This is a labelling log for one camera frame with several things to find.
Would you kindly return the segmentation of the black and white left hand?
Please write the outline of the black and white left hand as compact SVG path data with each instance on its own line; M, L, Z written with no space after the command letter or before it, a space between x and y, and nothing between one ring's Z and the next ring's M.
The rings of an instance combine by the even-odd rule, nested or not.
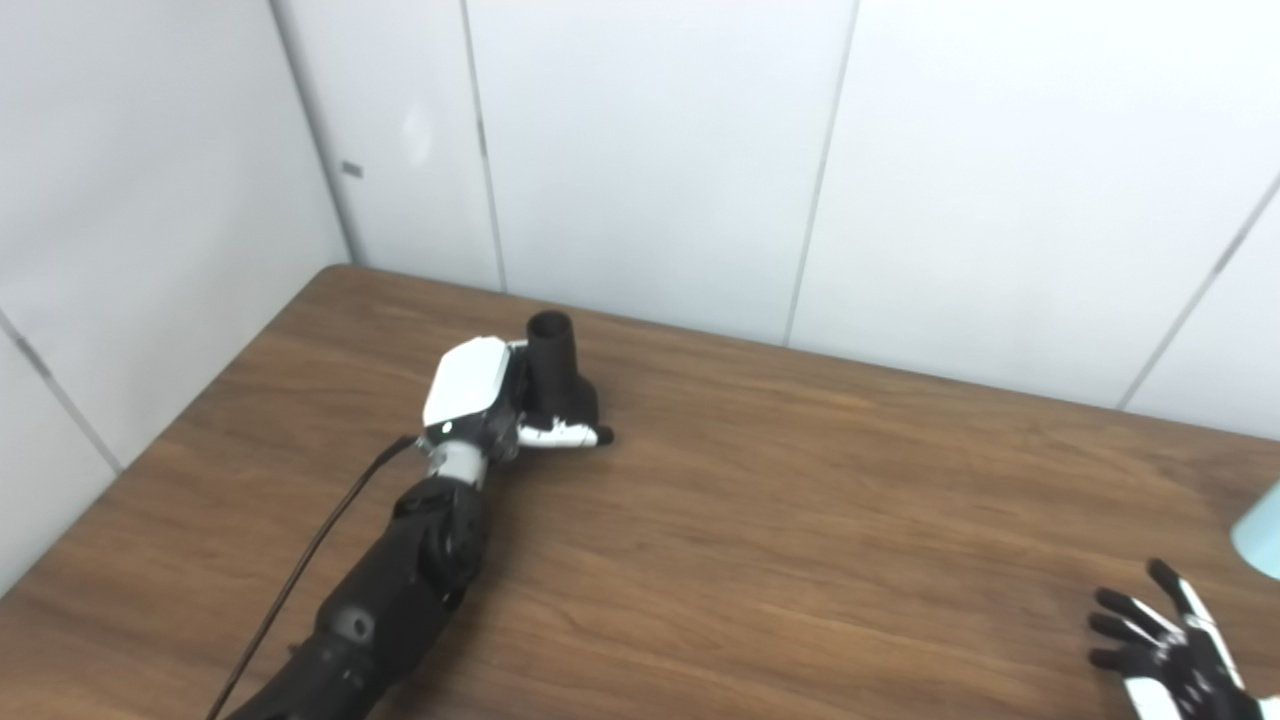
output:
M572 337L472 338L436 366L422 409L420 447L467 445L500 462L522 448L590 448L614 442L599 420Z

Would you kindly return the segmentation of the black and white right hand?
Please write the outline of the black and white right hand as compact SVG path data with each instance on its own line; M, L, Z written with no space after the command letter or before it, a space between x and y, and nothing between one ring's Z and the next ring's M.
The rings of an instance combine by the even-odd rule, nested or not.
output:
M1192 583L1162 559L1146 566L1171 600L1174 618L1120 591L1098 587L1089 628L1115 641L1093 648L1089 664L1123 682L1139 719L1276 719L1279 698L1244 683L1219 625Z

